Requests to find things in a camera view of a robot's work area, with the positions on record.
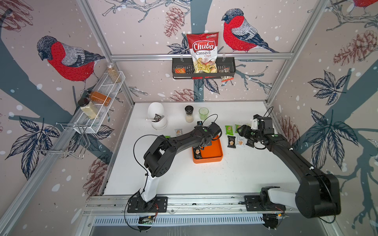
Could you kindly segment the white cookie packet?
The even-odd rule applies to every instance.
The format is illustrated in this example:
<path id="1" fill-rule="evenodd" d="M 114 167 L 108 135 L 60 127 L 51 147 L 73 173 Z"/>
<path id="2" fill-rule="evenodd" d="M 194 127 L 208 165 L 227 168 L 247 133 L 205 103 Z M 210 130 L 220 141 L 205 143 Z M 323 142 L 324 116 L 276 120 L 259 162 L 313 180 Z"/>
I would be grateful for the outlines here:
<path id="1" fill-rule="evenodd" d="M 237 145 L 238 147 L 242 147 L 242 148 L 244 148 L 244 147 L 245 147 L 245 138 L 242 137 L 242 136 L 237 136 L 237 137 L 236 137 L 236 145 Z"/>
<path id="2" fill-rule="evenodd" d="M 175 135 L 176 135 L 176 137 L 183 135 L 182 129 L 175 129 Z"/>

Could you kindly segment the black cookie packet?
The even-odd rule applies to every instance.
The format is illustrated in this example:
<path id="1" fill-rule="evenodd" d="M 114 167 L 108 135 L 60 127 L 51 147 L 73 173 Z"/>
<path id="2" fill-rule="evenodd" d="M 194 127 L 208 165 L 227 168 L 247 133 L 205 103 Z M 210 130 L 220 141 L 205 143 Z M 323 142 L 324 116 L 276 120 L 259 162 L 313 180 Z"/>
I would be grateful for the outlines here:
<path id="1" fill-rule="evenodd" d="M 193 152 L 194 152 L 194 159 L 195 160 L 202 159 L 201 148 L 199 148 L 199 147 L 193 147 Z"/>
<path id="2" fill-rule="evenodd" d="M 255 143 L 254 143 L 254 141 L 249 140 L 249 139 L 246 141 L 246 145 L 249 146 L 249 147 L 252 147 L 252 148 L 255 147 Z"/>
<path id="3" fill-rule="evenodd" d="M 236 137 L 235 136 L 228 136 L 228 148 L 236 148 Z"/>

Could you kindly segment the black cookie packet front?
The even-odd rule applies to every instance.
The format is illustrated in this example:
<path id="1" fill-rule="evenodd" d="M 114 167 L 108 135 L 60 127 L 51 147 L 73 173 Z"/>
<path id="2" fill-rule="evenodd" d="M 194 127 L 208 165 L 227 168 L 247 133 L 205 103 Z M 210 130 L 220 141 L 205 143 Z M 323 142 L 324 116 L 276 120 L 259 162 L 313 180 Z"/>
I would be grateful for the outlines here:
<path id="1" fill-rule="evenodd" d="M 201 148 L 199 148 L 199 147 L 193 147 L 193 152 L 194 152 L 194 159 L 195 160 L 202 159 Z"/>

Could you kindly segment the white cookie packet front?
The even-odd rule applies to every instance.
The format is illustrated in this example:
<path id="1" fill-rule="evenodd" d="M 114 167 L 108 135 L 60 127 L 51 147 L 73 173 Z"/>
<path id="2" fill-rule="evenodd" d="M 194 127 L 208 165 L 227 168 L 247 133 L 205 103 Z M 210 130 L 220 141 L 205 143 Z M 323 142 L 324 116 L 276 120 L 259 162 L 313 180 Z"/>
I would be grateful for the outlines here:
<path id="1" fill-rule="evenodd" d="M 183 135 L 182 129 L 175 129 L 175 135 L 176 135 L 176 137 Z"/>

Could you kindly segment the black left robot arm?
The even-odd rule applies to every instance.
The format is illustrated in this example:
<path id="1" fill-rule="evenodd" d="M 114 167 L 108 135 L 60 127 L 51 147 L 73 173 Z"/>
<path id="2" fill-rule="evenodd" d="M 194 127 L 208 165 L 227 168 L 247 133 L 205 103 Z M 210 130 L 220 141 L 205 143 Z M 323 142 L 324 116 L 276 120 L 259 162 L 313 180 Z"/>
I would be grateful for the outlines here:
<path id="1" fill-rule="evenodd" d="M 157 136 L 143 157 L 147 179 L 139 192 L 142 200 L 148 203 L 155 199 L 159 178 L 168 172 L 177 154 L 192 147 L 210 146 L 221 134 L 219 125 L 211 123 L 209 126 L 197 125 L 192 131 L 172 138 Z"/>

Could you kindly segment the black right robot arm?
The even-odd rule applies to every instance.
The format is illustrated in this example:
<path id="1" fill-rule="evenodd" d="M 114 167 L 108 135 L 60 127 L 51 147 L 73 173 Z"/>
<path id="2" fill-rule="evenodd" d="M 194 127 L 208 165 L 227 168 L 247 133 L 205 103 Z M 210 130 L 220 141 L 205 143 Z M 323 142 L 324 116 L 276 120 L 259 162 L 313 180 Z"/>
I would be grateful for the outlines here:
<path id="1" fill-rule="evenodd" d="M 294 193 L 294 207 L 306 218 L 341 213 L 339 181 L 333 174 L 325 174 L 302 157 L 283 135 L 274 129 L 258 130 L 243 125 L 237 129 L 240 136 L 260 142 L 276 155 L 295 175 L 299 189 Z"/>

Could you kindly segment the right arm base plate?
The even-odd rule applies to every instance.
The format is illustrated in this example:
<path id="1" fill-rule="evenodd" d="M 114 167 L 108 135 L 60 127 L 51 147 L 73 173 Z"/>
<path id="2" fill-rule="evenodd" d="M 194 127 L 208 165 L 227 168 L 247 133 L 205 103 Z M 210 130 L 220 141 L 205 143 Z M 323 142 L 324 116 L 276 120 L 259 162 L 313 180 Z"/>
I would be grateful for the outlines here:
<path id="1" fill-rule="evenodd" d="M 266 193 L 245 195 L 244 203 L 247 211 L 286 211 L 285 205 L 273 203 Z"/>

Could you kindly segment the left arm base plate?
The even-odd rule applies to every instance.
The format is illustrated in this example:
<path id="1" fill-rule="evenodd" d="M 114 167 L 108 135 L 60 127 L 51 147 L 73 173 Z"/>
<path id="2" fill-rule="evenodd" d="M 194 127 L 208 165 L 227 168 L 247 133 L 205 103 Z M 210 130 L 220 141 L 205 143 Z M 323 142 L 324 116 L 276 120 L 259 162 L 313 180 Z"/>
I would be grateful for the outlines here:
<path id="1" fill-rule="evenodd" d="M 155 197 L 146 202 L 142 197 L 132 197 L 128 201 L 127 213 L 160 213 L 167 211 L 168 198 Z"/>

